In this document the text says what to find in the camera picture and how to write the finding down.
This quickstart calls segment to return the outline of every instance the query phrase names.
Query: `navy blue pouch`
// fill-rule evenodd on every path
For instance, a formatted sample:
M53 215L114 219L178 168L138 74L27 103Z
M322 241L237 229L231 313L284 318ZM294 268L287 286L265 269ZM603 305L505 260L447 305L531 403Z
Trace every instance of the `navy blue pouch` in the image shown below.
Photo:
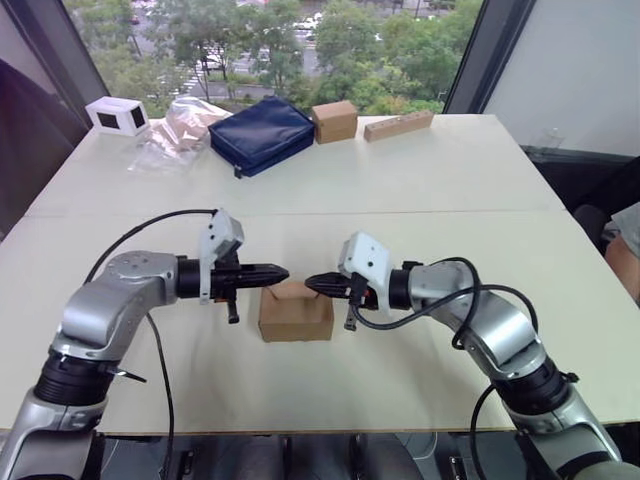
M264 100L209 126L211 148L252 177L313 144L313 122L278 97Z

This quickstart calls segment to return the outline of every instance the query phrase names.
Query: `white wall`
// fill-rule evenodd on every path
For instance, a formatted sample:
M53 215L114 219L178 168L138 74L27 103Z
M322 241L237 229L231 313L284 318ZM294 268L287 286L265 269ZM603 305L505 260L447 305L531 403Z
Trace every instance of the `white wall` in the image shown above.
M537 0L485 113L521 145L640 155L640 2Z
M2 4L0 4L0 58L31 78L47 92L55 93L56 89L51 80L20 36Z

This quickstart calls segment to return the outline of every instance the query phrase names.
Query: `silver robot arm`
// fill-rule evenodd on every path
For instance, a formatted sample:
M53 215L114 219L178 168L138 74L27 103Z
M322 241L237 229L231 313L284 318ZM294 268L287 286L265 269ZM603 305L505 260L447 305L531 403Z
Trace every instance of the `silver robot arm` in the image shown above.
M345 243L339 270L351 282L352 308L345 325L351 330L356 320L366 322L354 304L361 305L369 297L364 300L367 304L373 295L368 289L375 292L383 311L417 312L473 286L469 268L460 261L428 266L406 262L396 270L389 252L363 232ZM320 285L324 288L314 289L331 295L332 288L322 280L335 281L335 274L326 275L312 277L307 285ZM355 302L354 294L359 296ZM458 332L471 303L472 293L461 294L429 315ZM460 342L500 395L536 478L640 478L640 469L622 463L609 434L547 355L530 319L514 305L491 291L481 291L477 311L461 331Z
M199 260L124 253L71 297L40 378L0 452L0 480L83 476L113 377L145 381L118 365L152 308L206 296L228 301L229 321L235 323L237 288L271 285L288 276L277 265L238 262L242 229L223 210L205 232Z

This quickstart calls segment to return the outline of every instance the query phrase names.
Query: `plastic bag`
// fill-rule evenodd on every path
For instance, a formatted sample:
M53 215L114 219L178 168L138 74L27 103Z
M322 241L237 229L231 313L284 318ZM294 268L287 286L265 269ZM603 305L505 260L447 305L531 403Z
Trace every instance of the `plastic bag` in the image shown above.
M162 120L140 134L129 170L180 174L186 172L209 143L207 127L231 113L196 97L171 102Z

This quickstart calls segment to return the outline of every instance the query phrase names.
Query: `white box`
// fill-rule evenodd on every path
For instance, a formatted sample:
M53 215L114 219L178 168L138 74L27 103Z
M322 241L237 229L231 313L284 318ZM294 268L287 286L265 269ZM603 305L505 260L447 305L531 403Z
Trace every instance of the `white box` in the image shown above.
M98 130L135 136L149 127L144 105L138 100L102 97L84 107Z

